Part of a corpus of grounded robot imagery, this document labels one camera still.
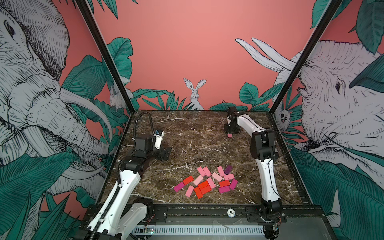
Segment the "dark purple block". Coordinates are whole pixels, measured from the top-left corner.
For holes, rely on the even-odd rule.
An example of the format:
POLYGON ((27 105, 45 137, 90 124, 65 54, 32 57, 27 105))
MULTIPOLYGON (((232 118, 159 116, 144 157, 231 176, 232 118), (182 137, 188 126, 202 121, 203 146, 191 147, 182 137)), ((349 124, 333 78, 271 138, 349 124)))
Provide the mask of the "dark purple block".
POLYGON ((229 175, 232 171, 233 167, 231 165, 227 165, 227 167, 224 169, 225 175, 229 175))

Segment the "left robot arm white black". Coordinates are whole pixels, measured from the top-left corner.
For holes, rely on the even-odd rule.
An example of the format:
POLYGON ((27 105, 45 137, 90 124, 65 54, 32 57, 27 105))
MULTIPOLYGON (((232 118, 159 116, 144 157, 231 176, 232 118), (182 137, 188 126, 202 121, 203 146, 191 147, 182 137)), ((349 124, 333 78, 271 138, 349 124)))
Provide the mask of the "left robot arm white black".
POLYGON ((154 216, 151 200, 139 200, 124 209, 151 160, 168 160, 171 148, 162 147, 164 131, 139 135, 131 152, 119 163, 117 181, 107 200, 88 226, 79 230, 76 240, 126 240, 135 227, 154 216))

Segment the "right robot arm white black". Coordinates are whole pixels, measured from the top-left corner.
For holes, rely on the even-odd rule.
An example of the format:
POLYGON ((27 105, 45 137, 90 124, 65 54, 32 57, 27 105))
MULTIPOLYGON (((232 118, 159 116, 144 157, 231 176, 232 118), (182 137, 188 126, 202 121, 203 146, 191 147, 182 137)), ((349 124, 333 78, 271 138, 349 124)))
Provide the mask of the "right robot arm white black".
POLYGON ((271 129, 259 126, 246 112, 238 111, 236 107, 227 108, 227 114, 224 125, 226 134, 239 134, 245 130, 251 137, 250 153, 256 160, 262 186, 260 216, 266 223, 274 222, 283 211, 274 175, 274 161, 279 157, 275 134, 271 129))

